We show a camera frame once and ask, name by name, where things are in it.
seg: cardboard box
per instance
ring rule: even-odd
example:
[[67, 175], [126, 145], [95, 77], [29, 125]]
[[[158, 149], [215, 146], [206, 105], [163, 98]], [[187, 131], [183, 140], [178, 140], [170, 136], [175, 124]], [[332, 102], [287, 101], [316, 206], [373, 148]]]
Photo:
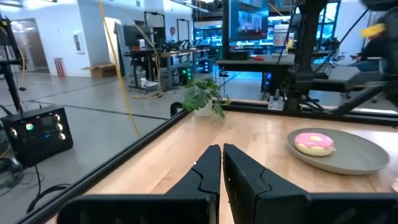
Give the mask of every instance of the cardboard box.
[[116, 74], [116, 66], [111, 62], [95, 63], [91, 67], [84, 67], [82, 70], [90, 70], [91, 77], [93, 78], [103, 78], [112, 77]]

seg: television screen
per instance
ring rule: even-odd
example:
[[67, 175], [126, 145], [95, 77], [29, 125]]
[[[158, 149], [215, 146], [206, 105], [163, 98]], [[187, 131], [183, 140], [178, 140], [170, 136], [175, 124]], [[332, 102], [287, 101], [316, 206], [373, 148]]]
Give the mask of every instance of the television screen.
[[230, 0], [229, 16], [230, 41], [267, 38], [267, 1]]

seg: gray plate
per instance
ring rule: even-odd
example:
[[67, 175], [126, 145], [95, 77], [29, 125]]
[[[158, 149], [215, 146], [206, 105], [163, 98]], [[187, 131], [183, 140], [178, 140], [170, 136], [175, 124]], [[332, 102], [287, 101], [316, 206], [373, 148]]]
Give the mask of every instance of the gray plate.
[[[294, 138], [301, 133], [321, 133], [335, 143], [336, 151], [325, 157], [308, 156], [294, 147]], [[371, 141], [342, 131], [323, 128], [304, 128], [287, 136], [289, 151], [304, 162], [338, 174], [364, 175], [385, 168], [390, 161], [388, 153]]]

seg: green plant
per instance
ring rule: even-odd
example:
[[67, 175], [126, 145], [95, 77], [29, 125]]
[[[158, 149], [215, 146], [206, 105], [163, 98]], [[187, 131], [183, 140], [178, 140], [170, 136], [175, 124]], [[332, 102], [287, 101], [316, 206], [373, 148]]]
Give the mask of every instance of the green plant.
[[187, 111], [198, 110], [208, 105], [210, 100], [213, 100], [212, 110], [220, 118], [225, 118], [222, 106], [229, 105], [231, 101], [226, 95], [227, 101], [224, 101], [220, 94], [220, 87], [214, 82], [212, 78], [205, 78], [198, 81], [190, 81], [185, 86], [188, 89], [184, 96], [182, 107]]

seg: laboratory room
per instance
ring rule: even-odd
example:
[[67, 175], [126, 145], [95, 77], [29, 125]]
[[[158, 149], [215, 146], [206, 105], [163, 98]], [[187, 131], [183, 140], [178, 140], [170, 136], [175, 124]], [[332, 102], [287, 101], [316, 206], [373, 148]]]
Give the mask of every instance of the laboratory room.
[[398, 223], [396, 7], [0, 1], [0, 223]]

